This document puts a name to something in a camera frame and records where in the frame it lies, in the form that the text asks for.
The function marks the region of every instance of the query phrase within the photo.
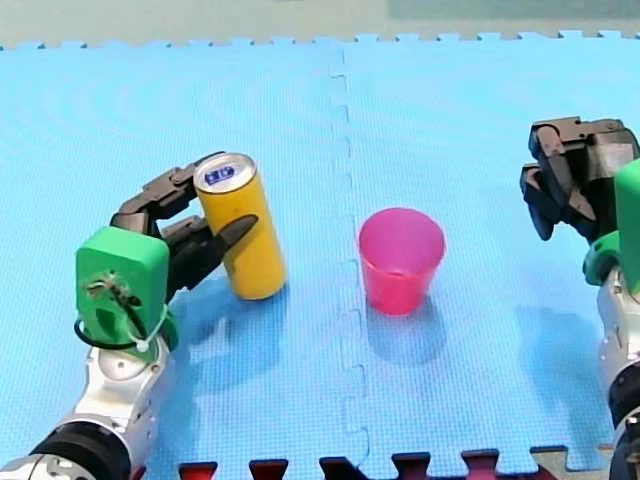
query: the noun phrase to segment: floor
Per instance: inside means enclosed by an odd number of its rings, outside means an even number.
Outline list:
[[[108,40],[141,44],[193,39],[225,43],[232,37],[266,42],[272,36],[307,41],[317,35],[349,40],[357,33],[382,38],[419,33],[434,38],[456,32],[555,35],[558,30],[640,32],[640,0],[5,0],[0,15],[0,45],[27,41],[55,46],[64,40],[99,45]],[[567,473],[562,453],[536,454],[559,480],[601,480],[603,473]]]

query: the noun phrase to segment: black cable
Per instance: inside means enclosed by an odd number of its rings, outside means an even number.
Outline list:
[[[99,342],[98,340],[94,340],[93,338],[90,338],[89,336],[87,336],[82,331],[82,328],[80,327],[81,324],[82,324],[82,319],[81,318],[77,319],[73,324],[73,331],[76,332],[76,335],[78,336],[78,338],[82,340],[84,343],[86,343],[87,345],[90,345],[96,348],[102,348],[104,350],[129,350],[130,348],[133,348],[136,346],[135,342],[121,343],[121,344]]]
[[[136,311],[133,308],[131,308],[131,305],[129,304],[128,299],[124,300],[122,298],[120,289],[115,285],[112,285],[111,287],[109,287],[109,291],[113,294],[114,300],[116,301],[118,306],[120,306],[120,308],[122,308],[125,311],[131,323],[133,323],[133,325],[136,327],[136,329],[138,330],[138,334],[142,338],[146,339],[147,329],[144,327],[144,324],[140,320],[140,317],[138,316]],[[88,335],[86,335],[82,331],[82,328],[80,326],[81,324],[82,324],[82,319],[79,318],[78,320],[76,320],[76,322],[73,325],[73,331],[76,333],[76,335],[80,340],[82,340],[84,343],[86,343],[89,346],[101,348],[104,350],[128,350],[136,346],[136,342],[113,344],[113,343],[105,343],[105,342],[100,342],[98,340],[94,340],[93,338],[90,338]]]

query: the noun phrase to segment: green plastic housing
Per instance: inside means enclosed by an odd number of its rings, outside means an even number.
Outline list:
[[[147,334],[161,320],[167,291],[169,248],[160,239],[116,227],[98,230],[76,252],[76,307],[84,323],[84,333],[109,344],[140,338],[126,312],[109,292],[92,295],[87,287],[112,278],[115,284],[139,302],[133,306]],[[152,352],[130,353],[149,359]]]
[[[620,265],[627,289],[640,290],[640,162],[631,162],[615,178],[620,232]]]
[[[614,178],[618,230],[591,245],[583,270],[591,285],[602,285],[616,265],[631,294],[640,291],[640,161],[621,168]]]

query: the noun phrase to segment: blue foam mat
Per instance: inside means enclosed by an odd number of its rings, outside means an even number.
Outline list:
[[[640,43],[603,36],[2,52],[0,463],[81,391],[74,249],[152,176],[227,149],[260,163],[291,281],[260,306],[222,272],[177,298],[181,375],[152,479],[210,461],[218,479],[248,478],[272,458],[313,478],[324,456],[392,478],[391,455],[416,451],[430,475],[462,475],[478,449],[520,473],[530,448],[558,445],[571,468],[596,466],[611,432],[585,245],[568,229],[538,241],[517,180],[533,121],[637,131]],[[448,239],[432,300],[403,324],[367,310],[354,247],[391,204]]]
[[[259,162],[289,286],[239,302],[221,270],[176,299],[179,378],[150,478],[188,462],[217,462],[222,480],[249,478],[256,459],[286,458],[293,478],[318,478],[322,456],[357,464],[367,439],[346,427],[348,399],[364,380],[344,362],[359,330],[339,295],[351,239],[336,223],[341,197],[317,180],[336,159],[340,57],[329,42],[158,47],[2,52],[0,418],[11,428],[0,463],[29,452],[81,392],[74,250],[143,183],[225,149]]]
[[[416,451],[432,455],[436,477],[466,474],[460,453],[478,448],[499,451],[504,474],[536,471],[529,449],[544,445],[567,447],[569,469],[602,465],[611,437],[587,246],[568,227],[541,242],[518,179],[537,120],[640,127],[640,42],[603,35],[345,46],[355,223],[411,206],[448,239],[432,297],[410,321],[392,325],[354,300],[366,319],[358,411],[370,478],[392,478],[391,456]]]

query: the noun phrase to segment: can lid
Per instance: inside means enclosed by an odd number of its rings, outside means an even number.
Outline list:
[[[256,165],[247,155],[218,153],[198,165],[193,184],[206,193],[227,193],[245,186],[255,174]]]

